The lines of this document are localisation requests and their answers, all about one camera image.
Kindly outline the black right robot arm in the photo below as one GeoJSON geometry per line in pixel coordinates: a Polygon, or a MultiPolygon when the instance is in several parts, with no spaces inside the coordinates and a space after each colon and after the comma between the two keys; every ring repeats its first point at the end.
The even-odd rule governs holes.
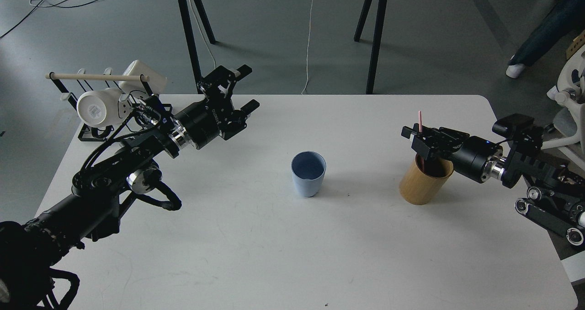
{"type": "Polygon", "coordinates": [[[507,155],[499,143],[445,127],[414,124],[403,127],[401,135],[411,139],[412,149],[424,160],[447,160],[478,183],[493,177],[512,188],[524,177],[529,186],[526,197],[516,200],[518,214],[583,248],[583,177],[570,171],[566,160],[541,151],[543,128],[534,118],[512,114],[496,121],[492,131],[511,142],[507,155]]]}

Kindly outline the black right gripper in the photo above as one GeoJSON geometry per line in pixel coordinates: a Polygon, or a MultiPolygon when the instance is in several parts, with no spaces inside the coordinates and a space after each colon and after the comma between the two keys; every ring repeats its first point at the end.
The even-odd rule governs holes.
{"type": "Polygon", "coordinates": [[[500,144],[445,127],[423,126],[420,132],[417,125],[403,126],[401,136],[412,139],[411,148],[424,160],[448,160],[456,172],[475,182],[484,183],[491,177],[499,180],[504,173],[505,158],[500,144]]]}

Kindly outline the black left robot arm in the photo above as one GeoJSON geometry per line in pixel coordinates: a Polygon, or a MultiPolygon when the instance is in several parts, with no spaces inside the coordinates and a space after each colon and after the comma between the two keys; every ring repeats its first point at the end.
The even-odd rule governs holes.
{"type": "Polygon", "coordinates": [[[83,238],[98,241],[119,232],[120,221],[135,200],[169,211],[180,198],[161,180],[155,156],[176,158],[187,145],[205,147],[216,137],[228,140],[246,128],[259,107],[251,100],[236,110],[231,97],[251,67],[218,66],[197,85],[203,100],[172,114],[152,92],[149,77],[49,73],[62,92],[63,79],[138,81],[148,95],[131,103],[121,125],[137,116],[148,126],[119,135],[119,129],[96,148],[73,176],[71,194],[25,224],[1,223],[1,308],[3,310],[66,310],[79,290],[76,274],[57,270],[71,248],[83,238]]]}

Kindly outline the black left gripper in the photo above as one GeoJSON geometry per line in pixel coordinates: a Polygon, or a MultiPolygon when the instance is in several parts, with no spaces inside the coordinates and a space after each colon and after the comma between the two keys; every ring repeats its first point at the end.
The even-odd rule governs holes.
{"type": "Polygon", "coordinates": [[[237,69],[219,65],[197,83],[206,99],[193,102],[173,117],[173,141],[178,148],[190,144],[200,150],[218,136],[228,140],[247,127],[247,119],[261,104],[252,99],[236,110],[231,97],[236,83],[252,72],[246,64],[237,69]]]}

